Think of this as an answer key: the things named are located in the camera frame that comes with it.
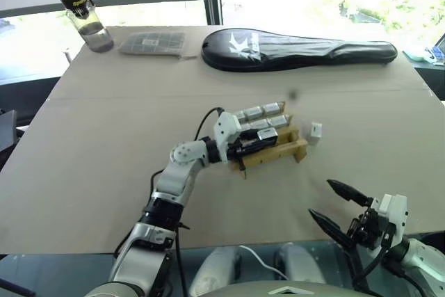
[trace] clear plastic bottle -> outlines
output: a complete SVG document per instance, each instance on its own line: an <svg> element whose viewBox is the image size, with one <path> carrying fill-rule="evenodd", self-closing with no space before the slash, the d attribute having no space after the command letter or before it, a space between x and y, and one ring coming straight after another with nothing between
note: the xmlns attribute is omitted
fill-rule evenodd
<svg viewBox="0 0 445 297"><path fill-rule="evenodd" d="M66 7L67 16L74 27L92 51L105 52L113 48L113 38L97 17L92 0L60 1Z"/></svg>

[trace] gray floor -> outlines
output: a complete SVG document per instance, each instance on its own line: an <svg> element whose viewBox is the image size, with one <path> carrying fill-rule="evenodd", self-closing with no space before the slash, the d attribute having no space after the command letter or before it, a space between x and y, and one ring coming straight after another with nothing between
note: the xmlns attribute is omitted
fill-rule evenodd
<svg viewBox="0 0 445 297"><path fill-rule="evenodd" d="M351 288L348 267L339 247L329 241L301 243L316 257L328 284ZM253 247L267 264L279 245ZM186 278L190 286L200 264L211 252L210 248L183 250ZM247 251L242 256L239 282L273 280L273 274L260 266ZM111 255L9 255L0 262L0 278L36 291L37 297L82 297L91 289L107 281L112 267ZM174 291L172 297L181 297L176 264L170 272ZM406 285L386 271L376 269L369 276L370 287L383 296L409 296ZM0 289L0 297L16 296Z"/></svg>

